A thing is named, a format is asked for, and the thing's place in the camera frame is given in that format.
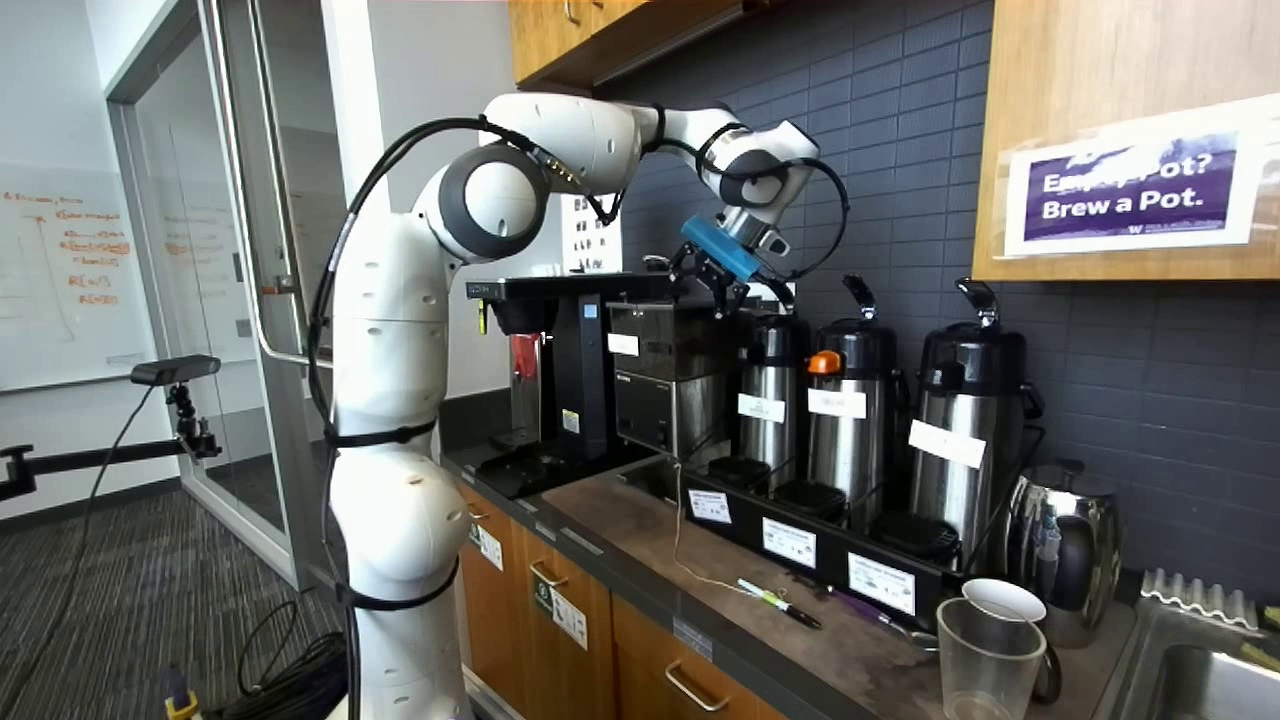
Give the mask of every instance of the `robotic arm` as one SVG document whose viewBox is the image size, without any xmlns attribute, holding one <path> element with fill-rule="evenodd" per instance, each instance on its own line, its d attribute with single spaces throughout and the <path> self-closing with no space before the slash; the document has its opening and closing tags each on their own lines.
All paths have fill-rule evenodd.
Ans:
<svg viewBox="0 0 1280 720">
<path fill-rule="evenodd" d="M 482 149 L 446 165 L 408 215 L 369 215 L 360 228 L 347 215 L 351 247 L 342 257 L 335 243 L 313 313 L 335 279 L 332 513 L 347 542 L 360 630 L 351 708 L 365 716 L 468 716 L 447 591 L 468 513 L 430 449 L 446 398 L 447 272 L 516 257 L 541 230 L 550 196 L 625 193 L 639 154 L 665 145 L 685 149 L 692 177 L 728 208 L 720 222 L 685 228 L 699 269 L 718 284 L 757 279 L 753 247 L 777 239 L 817 145 L 792 124 L 748 132 L 720 107 L 498 95 Z"/>
</svg>

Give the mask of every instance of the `glass door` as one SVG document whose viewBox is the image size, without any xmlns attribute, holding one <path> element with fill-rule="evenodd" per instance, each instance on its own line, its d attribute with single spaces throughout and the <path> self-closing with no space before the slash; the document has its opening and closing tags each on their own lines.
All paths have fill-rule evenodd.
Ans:
<svg viewBox="0 0 1280 720">
<path fill-rule="evenodd" d="M 325 567 L 330 482 L 302 314 L 342 219 L 320 0 L 179 0 L 114 87 L 155 345 L 207 353 L 219 455 L 190 492 L 284 578 Z"/>
</svg>

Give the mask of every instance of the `dark gray wall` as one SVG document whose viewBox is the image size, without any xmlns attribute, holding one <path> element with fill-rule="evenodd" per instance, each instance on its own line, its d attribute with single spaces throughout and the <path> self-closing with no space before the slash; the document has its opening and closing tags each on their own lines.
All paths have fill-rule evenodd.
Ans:
<svg viewBox="0 0 1280 720">
<path fill-rule="evenodd" d="M 853 193 L 845 247 L 799 284 L 799 314 L 850 314 L 845 272 L 879 297 L 905 368 L 931 329 L 970 320 L 985 136 L 988 0 L 805 0 L 748 15 L 602 95 L 728 103 L 796 120 Z M 792 239 L 823 243 L 811 178 Z M 646 165 L 630 230 L 673 250 L 709 193 L 676 159 Z M 1122 492 L 1126 562 L 1280 589 L 1280 284 L 997 284 L 1028 336 L 1050 455 Z"/>
</svg>

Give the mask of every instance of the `wooden cabinet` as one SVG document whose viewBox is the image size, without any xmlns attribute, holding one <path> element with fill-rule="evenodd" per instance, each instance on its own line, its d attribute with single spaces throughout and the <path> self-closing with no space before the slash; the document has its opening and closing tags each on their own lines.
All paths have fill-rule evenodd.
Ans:
<svg viewBox="0 0 1280 720">
<path fill-rule="evenodd" d="M 619 720 L 777 716 L 757 691 L 630 605 L 614 605 Z"/>
<path fill-rule="evenodd" d="M 1277 279 L 1277 186 L 1264 186 L 1249 243 L 1006 261 L 1009 150 L 1269 95 L 1280 87 L 1269 27 L 1280 27 L 1271 0 L 997 0 L 971 275 Z"/>
<path fill-rule="evenodd" d="M 511 516 L 462 482 L 472 513 L 472 539 L 462 553 L 463 578 L 463 661 L 511 708 L 525 708 L 525 624 L 519 615 L 519 555 Z"/>
<path fill-rule="evenodd" d="M 462 482 L 472 513 L 463 574 L 463 661 L 530 720 L 610 720 L 610 589 Z"/>
<path fill-rule="evenodd" d="M 519 711 L 534 720 L 616 716 L 610 589 L 537 531 L 516 531 L 516 555 L 530 677 Z"/>
<path fill-rule="evenodd" d="M 507 7 L 519 87 L 594 87 L 738 20 L 753 0 L 511 0 Z"/>
<path fill-rule="evenodd" d="M 463 661 L 530 720 L 781 716 L 625 599 L 462 482 Z"/>
</svg>

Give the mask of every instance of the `electrical cable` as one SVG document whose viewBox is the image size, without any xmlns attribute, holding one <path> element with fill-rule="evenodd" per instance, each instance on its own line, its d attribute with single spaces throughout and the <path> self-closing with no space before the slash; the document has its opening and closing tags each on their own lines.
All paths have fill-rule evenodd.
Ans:
<svg viewBox="0 0 1280 720">
<path fill-rule="evenodd" d="M 277 621 L 277 611 L 289 611 L 284 634 L 279 634 L 270 666 L 257 677 L 257 684 L 248 684 L 248 680 L 244 680 L 244 665 L 248 665 L 253 639 Z M 279 599 L 279 605 L 273 605 L 273 608 L 253 624 L 253 630 L 248 630 L 244 645 L 239 645 L 239 665 L 237 665 L 237 687 L 239 687 L 239 695 L 257 695 L 257 691 L 273 680 L 273 673 L 277 673 L 277 665 L 279 665 L 279 657 L 284 657 L 284 646 L 289 646 L 289 639 L 291 639 L 291 629 L 296 629 L 296 599 L 291 599 L 291 597 Z"/>
<path fill-rule="evenodd" d="M 330 423 L 330 397 L 325 397 L 325 384 L 320 384 L 320 336 L 325 336 L 325 323 L 330 323 L 330 301 L 332 301 L 332 284 L 335 284 L 335 269 L 343 261 L 343 247 L 351 239 L 351 228 L 372 196 L 372 186 L 430 136 L 440 136 L 440 132 L 462 132 L 462 127 L 478 127 L 478 132 L 491 132 L 507 145 L 516 145 L 519 150 L 530 150 L 534 159 L 550 165 L 550 168 L 564 168 L 556 165 L 553 150 L 546 150 L 541 145 L 534 145 L 530 136 L 519 132 L 507 132 L 500 124 L 490 124 L 483 114 L 447 114 L 447 120 L 434 120 L 434 124 L 416 124 L 408 127 L 403 136 L 395 136 L 386 154 L 369 168 L 369 177 L 360 178 L 347 212 L 343 212 L 343 222 L 330 247 L 330 261 L 325 261 L 325 272 L 320 272 L 320 284 L 316 284 L 316 297 L 313 297 L 313 314 L 309 314 L 309 338 L 306 338 L 306 354 L 309 354 L 309 393 L 313 393 L 313 405 L 320 413 L 320 420 Z"/>
<path fill-rule="evenodd" d="M 67 578 L 67 589 L 64 589 L 64 597 L 59 597 L 53 621 L 50 621 L 50 630 L 45 630 L 45 639 L 38 645 L 30 666 L 15 677 L 9 699 L 0 705 L 0 720 L 11 716 L 11 708 L 15 708 L 19 695 L 24 695 L 24 687 L 30 687 L 32 677 L 38 677 L 45 653 L 53 646 L 53 634 L 57 634 L 59 624 L 67 621 L 67 608 L 71 608 L 78 582 L 82 582 L 84 547 L 88 547 L 88 521 L 93 521 L 93 507 L 97 507 L 97 492 L 101 492 L 101 482 L 104 482 L 104 475 L 108 475 L 108 466 L 114 466 L 114 455 L 116 455 L 116 449 L 125 445 L 133 420 L 150 408 L 151 393 L 155 393 L 155 384 L 150 384 L 150 393 L 135 398 L 135 408 L 127 413 L 127 420 L 122 423 L 122 432 L 116 432 L 104 463 L 101 463 L 97 475 L 93 475 L 93 489 L 88 489 L 88 498 L 84 498 L 88 507 L 84 507 L 84 516 L 82 516 L 82 534 L 78 534 L 78 547 L 71 547 L 71 578 Z"/>
<path fill-rule="evenodd" d="M 774 165 L 774 168 L 759 168 L 759 171 L 728 171 L 728 168 L 720 168 L 720 165 L 709 159 L 709 149 L 692 149 L 692 145 L 681 145 L 681 141 L 665 141 L 665 145 L 690 150 L 690 154 L 697 159 L 697 171 L 712 171 L 712 177 L 726 177 L 726 178 L 759 178 L 759 177 L 790 171 L 790 168 L 796 168 L 796 165 L 817 168 L 820 177 L 830 177 L 830 182 L 833 182 L 835 196 L 839 196 L 839 219 L 835 219 L 835 230 L 833 230 L 830 247 L 823 247 L 811 264 L 781 275 L 781 284 L 792 284 L 792 279 L 817 272 L 823 261 L 833 261 L 833 257 L 839 250 L 845 230 L 850 230 L 850 212 L 853 212 L 853 203 L 850 203 L 850 186 L 845 186 L 845 178 L 835 177 L 833 165 L 823 165 L 823 159 L 796 159 L 796 165 Z"/>
</svg>

